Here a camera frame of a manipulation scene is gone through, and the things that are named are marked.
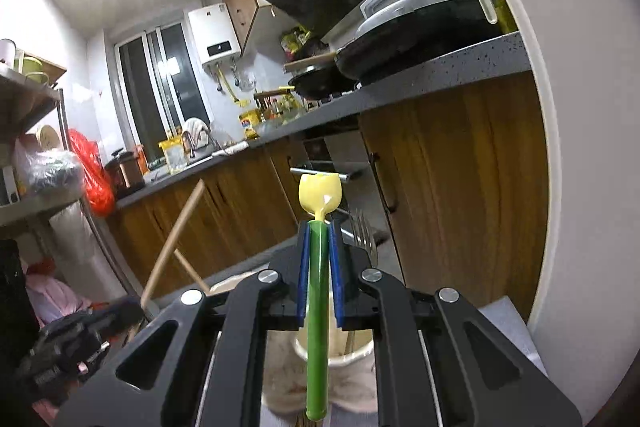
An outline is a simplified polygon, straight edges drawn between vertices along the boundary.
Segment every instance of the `wooden stick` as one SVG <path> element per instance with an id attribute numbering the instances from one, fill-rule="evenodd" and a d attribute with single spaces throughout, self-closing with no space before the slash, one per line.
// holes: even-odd
<path id="1" fill-rule="evenodd" d="M 301 60 L 295 60 L 293 62 L 287 62 L 283 65 L 282 69 L 285 73 L 291 73 L 292 71 L 303 70 L 309 66 L 317 66 L 318 64 L 329 64 L 334 61 L 336 52 L 323 53 L 322 55 L 315 55 L 309 58 L 302 58 Z"/>
<path id="2" fill-rule="evenodd" d="M 180 264 L 184 268 L 185 272 L 187 272 L 188 275 L 193 279 L 193 282 L 200 286 L 200 289 L 204 292 L 204 295 L 209 295 L 209 290 L 211 288 L 207 286 L 207 283 L 204 282 L 204 280 L 202 280 L 202 278 L 198 275 L 198 272 L 193 269 L 193 266 L 191 266 L 191 263 L 189 263 L 186 257 L 183 256 L 182 252 L 176 248 L 174 250 L 174 255 L 177 257 L 178 261 L 180 261 Z"/>
<path id="3" fill-rule="evenodd" d="M 162 250 L 160 251 L 160 255 L 156 260 L 156 264 L 154 264 L 153 270 L 151 270 L 151 275 L 149 275 L 149 279 L 146 281 L 145 289 L 142 292 L 142 297 L 140 297 L 140 307 L 145 310 L 146 305 L 151 300 L 151 295 L 153 295 L 154 290 L 156 289 L 156 285 L 158 284 L 158 279 L 162 275 L 162 271 L 164 270 L 164 266 L 167 261 L 169 261 L 169 256 L 175 250 L 175 245 L 178 243 L 178 238 L 182 233 L 182 230 L 187 224 L 187 221 L 193 214 L 193 211 L 198 206 L 200 202 L 200 198 L 204 194 L 205 184 L 203 180 L 198 181 L 193 191 L 191 192 L 191 196 L 184 204 L 182 210 L 180 211 L 180 215 L 178 219 L 175 220 L 174 226 L 169 232 L 169 237 L 166 238 L 164 245 L 162 245 Z M 138 333 L 139 326 L 133 326 L 129 330 L 129 336 L 127 337 L 127 342 L 130 342 L 133 337 Z"/>

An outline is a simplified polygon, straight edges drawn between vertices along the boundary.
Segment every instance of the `countertop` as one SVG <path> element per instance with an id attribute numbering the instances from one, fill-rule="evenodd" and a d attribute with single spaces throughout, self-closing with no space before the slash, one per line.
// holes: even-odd
<path id="1" fill-rule="evenodd" d="M 258 148 L 306 129 L 383 105 L 401 102 L 401 100 L 530 69 L 529 57 L 520 33 L 510 33 L 433 58 L 423 64 L 345 94 L 274 129 L 265 136 L 251 140 L 249 147 Z M 129 206 L 158 192 L 158 190 L 230 158 L 233 158 L 233 155 L 203 158 L 178 174 L 165 176 L 155 182 L 148 183 L 145 188 L 119 200 L 116 208 Z"/>

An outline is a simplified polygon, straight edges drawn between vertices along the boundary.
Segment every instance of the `spatula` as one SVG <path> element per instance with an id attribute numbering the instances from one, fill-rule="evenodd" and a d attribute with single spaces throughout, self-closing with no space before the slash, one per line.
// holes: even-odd
<path id="1" fill-rule="evenodd" d="M 308 224 L 306 416 L 318 421 L 326 414 L 329 364 L 329 230 L 324 216 L 333 212 L 342 199 L 338 174 L 302 174 L 298 197 L 302 208 L 315 217 Z"/>

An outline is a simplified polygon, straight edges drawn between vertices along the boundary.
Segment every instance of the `metal shelf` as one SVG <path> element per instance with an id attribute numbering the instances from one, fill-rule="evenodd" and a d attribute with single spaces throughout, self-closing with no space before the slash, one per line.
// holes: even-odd
<path id="1" fill-rule="evenodd" d="M 34 216 L 49 219 L 81 197 L 82 187 L 75 190 L 52 188 L 40 194 L 24 196 L 18 203 L 0 206 L 0 227 Z"/>
<path id="2" fill-rule="evenodd" d="M 56 108 L 60 93 L 0 63 L 0 140 L 11 141 Z"/>

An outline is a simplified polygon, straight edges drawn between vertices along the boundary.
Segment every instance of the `water heater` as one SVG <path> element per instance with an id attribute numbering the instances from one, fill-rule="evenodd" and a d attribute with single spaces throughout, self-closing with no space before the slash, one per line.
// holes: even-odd
<path id="1" fill-rule="evenodd" d="M 189 22 L 203 66 L 240 56 L 240 44 L 225 3 L 189 12 Z"/>

